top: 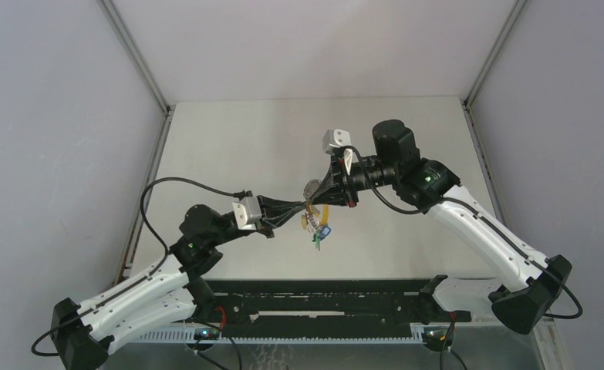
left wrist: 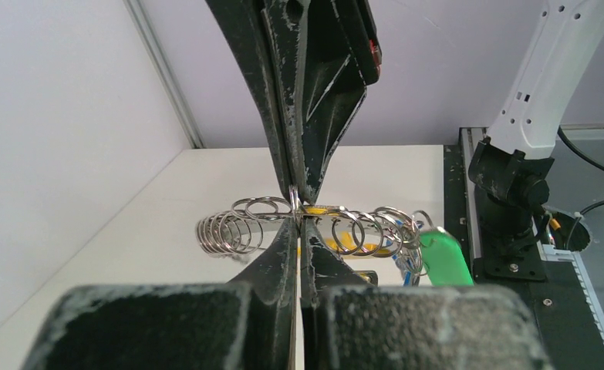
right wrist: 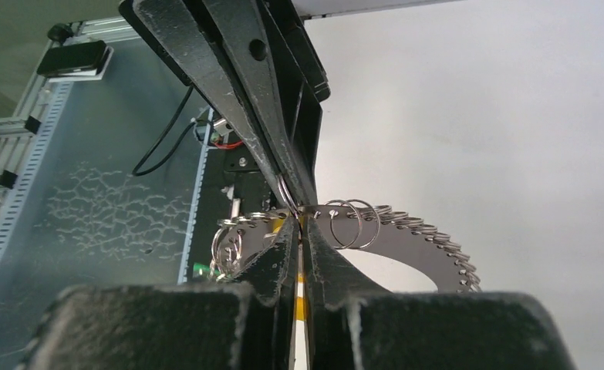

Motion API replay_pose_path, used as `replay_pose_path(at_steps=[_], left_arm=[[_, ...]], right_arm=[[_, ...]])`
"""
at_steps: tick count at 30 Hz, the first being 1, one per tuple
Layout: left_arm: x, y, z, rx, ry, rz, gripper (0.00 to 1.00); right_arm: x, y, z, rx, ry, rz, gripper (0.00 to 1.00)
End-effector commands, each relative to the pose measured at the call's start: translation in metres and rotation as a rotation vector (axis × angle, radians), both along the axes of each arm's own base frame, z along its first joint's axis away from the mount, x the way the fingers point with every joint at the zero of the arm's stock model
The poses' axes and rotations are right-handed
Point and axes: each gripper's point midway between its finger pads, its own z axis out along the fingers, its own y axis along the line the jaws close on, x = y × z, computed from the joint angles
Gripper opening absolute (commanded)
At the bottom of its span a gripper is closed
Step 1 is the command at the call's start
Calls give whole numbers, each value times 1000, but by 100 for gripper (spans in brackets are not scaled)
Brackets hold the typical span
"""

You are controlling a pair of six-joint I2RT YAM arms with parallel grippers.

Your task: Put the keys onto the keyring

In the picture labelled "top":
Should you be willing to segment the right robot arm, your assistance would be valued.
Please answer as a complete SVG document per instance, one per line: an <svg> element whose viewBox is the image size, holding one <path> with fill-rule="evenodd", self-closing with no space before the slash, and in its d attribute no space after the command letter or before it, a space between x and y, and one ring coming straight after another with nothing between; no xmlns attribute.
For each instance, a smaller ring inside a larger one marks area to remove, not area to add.
<svg viewBox="0 0 604 370"><path fill-rule="evenodd" d="M487 212L443 163L423 157L412 129L398 119L372 130L375 154L363 156L342 129L327 131L322 147L329 169L310 194L311 204L354 207L362 191L389 186L406 204L406 215L424 214L459 237L493 272L490 279L435 277L420 299L423 316L439 321L449 312L491 315L526 335L562 294L570 294L570 261L548 257Z"/></svg>

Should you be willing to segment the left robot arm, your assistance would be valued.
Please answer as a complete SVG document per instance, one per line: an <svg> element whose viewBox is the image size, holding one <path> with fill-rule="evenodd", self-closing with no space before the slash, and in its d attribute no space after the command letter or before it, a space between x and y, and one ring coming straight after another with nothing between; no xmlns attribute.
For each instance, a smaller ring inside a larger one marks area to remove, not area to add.
<svg viewBox="0 0 604 370"><path fill-rule="evenodd" d="M67 369L98 369L128 342L175 321L206 321L217 309L203 279L223 254L218 246L274 230L305 209L303 202L243 197L220 214L192 206L179 226L181 237L141 272L93 298L55 305L46 333Z"/></svg>

